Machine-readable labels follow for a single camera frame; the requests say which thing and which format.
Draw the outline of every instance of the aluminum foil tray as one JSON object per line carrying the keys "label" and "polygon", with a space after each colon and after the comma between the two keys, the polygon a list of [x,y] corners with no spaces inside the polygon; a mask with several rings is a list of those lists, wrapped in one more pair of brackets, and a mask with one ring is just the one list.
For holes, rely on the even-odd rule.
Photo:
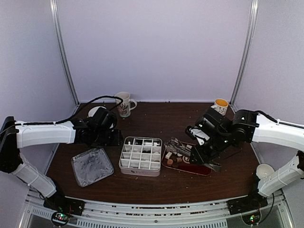
{"label": "aluminum foil tray", "polygon": [[104,149],[91,149],[72,158],[77,184],[85,187],[114,173]]}

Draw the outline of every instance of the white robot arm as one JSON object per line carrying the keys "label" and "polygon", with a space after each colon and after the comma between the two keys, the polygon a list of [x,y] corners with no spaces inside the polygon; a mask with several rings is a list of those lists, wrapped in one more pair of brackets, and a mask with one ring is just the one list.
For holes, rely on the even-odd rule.
{"label": "white robot arm", "polygon": [[285,166],[265,175],[258,166],[259,181],[255,193],[270,196],[289,183],[304,178],[304,125],[276,120],[261,111],[239,110],[233,120],[210,108],[186,134],[197,139],[199,145],[191,150],[190,162],[212,167],[213,159],[222,151],[239,142],[265,142],[298,149],[298,153]]}
{"label": "white robot arm", "polygon": [[0,133],[0,171],[11,173],[32,186],[47,200],[46,205],[63,213],[81,214],[83,201],[64,196],[58,184],[40,173],[19,149],[47,143],[85,143],[88,146],[119,145],[121,132],[115,129],[116,115],[99,108],[92,117],[60,122],[23,122],[7,117]]}

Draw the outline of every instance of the white mug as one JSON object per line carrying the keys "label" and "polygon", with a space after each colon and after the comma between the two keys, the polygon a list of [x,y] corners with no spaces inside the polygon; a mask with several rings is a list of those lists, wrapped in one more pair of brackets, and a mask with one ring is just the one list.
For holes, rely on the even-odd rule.
{"label": "white mug", "polygon": [[228,109],[228,106],[229,106],[228,101],[219,98],[219,99],[215,100],[214,105],[211,106],[211,108],[215,109],[216,111],[218,111],[222,115],[226,115],[226,111]]}
{"label": "white mug", "polygon": [[136,108],[137,102],[134,99],[131,99],[131,94],[127,92],[119,92],[115,96],[123,99],[123,102],[117,107],[118,113],[121,117],[126,118],[131,115],[131,110]]}

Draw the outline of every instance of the white wall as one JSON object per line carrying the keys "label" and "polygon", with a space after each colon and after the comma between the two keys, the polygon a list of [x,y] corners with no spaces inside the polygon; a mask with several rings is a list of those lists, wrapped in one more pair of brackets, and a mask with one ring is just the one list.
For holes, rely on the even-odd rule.
{"label": "white wall", "polygon": [[[274,118],[304,124],[304,1],[260,1],[256,31],[238,109],[263,110]],[[296,150],[256,144],[265,163],[278,169]],[[296,227],[303,228],[304,182],[284,188]]]}
{"label": "white wall", "polygon": [[80,101],[129,91],[141,101],[231,98],[251,0],[59,0]]}
{"label": "white wall", "polygon": [[[74,109],[60,62],[49,1],[0,1],[0,123],[12,115],[23,121],[54,121]],[[23,149],[44,171],[53,145]],[[28,188],[0,173],[0,227],[17,226]]]}

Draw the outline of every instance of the brown tabletop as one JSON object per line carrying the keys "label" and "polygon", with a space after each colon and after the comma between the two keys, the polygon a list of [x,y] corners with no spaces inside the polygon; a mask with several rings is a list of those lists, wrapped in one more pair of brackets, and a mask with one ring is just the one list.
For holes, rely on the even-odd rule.
{"label": "brown tabletop", "polygon": [[[84,118],[88,111],[104,104],[91,104],[78,117]],[[197,143],[185,134],[188,125],[194,125],[197,118],[212,105],[211,103],[138,103],[128,118],[118,118],[116,128],[123,136],[161,138],[163,143],[172,136],[181,141]],[[227,111],[232,118],[232,110]],[[222,172],[210,176],[199,176],[176,170],[161,168],[158,177],[144,177],[122,174],[119,157],[122,147],[106,147],[114,174],[87,187],[79,187],[74,177],[71,158],[89,150],[84,144],[61,144],[48,170],[48,176],[55,179],[67,196],[87,200],[115,203],[167,204],[202,202],[247,195],[253,182],[253,172],[258,161],[250,144],[239,148],[229,147],[217,160]]]}

